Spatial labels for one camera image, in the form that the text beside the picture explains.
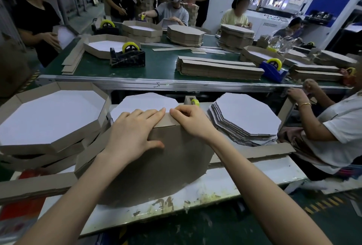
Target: blue machine panel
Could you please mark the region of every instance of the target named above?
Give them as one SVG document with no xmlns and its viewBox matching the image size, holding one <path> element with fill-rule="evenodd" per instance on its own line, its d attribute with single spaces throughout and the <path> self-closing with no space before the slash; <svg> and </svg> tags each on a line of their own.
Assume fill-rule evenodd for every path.
<svg viewBox="0 0 362 245">
<path fill-rule="evenodd" d="M 313 0 L 305 14 L 310 15 L 312 10 L 333 14 L 332 20 L 326 25 L 326 27 L 331 27 L 349 1 L 350 0 Z"/>
</svg>

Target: yellow shirt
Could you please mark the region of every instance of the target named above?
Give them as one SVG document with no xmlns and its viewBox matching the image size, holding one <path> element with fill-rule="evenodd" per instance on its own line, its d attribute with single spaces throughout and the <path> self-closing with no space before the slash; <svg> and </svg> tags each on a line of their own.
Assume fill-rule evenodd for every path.
<svg viewBox="0 0 362 245">
<path fill-rule="evenodd" d="M 248 24 L 248 18 L 243 14 L 240 17 L 237 17 L 234 13 L 234 10 L 228 9 L 223 17 L 221 18 L 220 24 L 227 24 L 227 25 L 236 25 L 236 24 L 242 24 L 243 26 L 246 26 Z"/>
</svg>

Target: white table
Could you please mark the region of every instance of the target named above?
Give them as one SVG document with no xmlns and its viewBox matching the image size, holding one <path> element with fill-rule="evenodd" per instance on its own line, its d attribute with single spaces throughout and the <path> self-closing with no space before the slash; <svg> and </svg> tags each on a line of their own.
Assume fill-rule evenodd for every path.
<svg viewBox="0 0 362 245">
<path fill-rule="evenodd" d="M 209 103 L 200 104 L 204 110 L 209 106 Z M 278 185 L 307 178 L 289 156 L 258 161 L 254 164 Z M 63 173 L 74 171 L 74 167 L 66 169 Z M 133 207 L 122 208 L 97 205 L 85 224 L 81 235 L 149 219 L 158 215 L 171 214 L 182 210 L 188 211 L 192 207 L 216 203 L 237 196 L 240 196 L 240 193 L 225 168 L 209 169 L 206 174 L 195 182 L 169 197 L 151 200 Z M 53 206 L 60 197 L 61 195 L 48 197 L 44 202 L 39 217 Z"/>
</svg>

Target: bracelet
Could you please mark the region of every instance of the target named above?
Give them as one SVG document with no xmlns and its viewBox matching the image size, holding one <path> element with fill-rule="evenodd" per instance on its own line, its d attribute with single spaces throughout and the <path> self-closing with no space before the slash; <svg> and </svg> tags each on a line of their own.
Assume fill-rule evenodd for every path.
<svg viewBox="0 0 362 245">
<path fill-rule="evenodd" d="M 302 104 L 300 104 L 300 105 L 298 105 L 298 106 L 299 106 L 299 108 L 300 108 L 300 107 L 303 106 L 303 105 L 310 105 L 310 106 L 312 106 L 312 104 L 310 104 L 309 102 L 302 103 Z"/>
</svg>

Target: gray shirt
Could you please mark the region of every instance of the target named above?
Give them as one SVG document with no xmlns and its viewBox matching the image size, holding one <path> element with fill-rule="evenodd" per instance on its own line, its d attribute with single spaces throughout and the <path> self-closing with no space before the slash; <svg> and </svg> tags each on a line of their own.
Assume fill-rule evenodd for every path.
<svg viewBox="0 0 362 245">
<path fill-rule="evenodd" d="M 174 8 L 170 2 L 164 2 L 159 4 L 155 11 L 158 13 L 160 21 L 162 19 L 169 19 L 172 16 L 175 16 L 179 18 L 186 26 L 188 25 L 189 13 L 182 5 L 179 9 L 177 9 Z"/>
</svg>

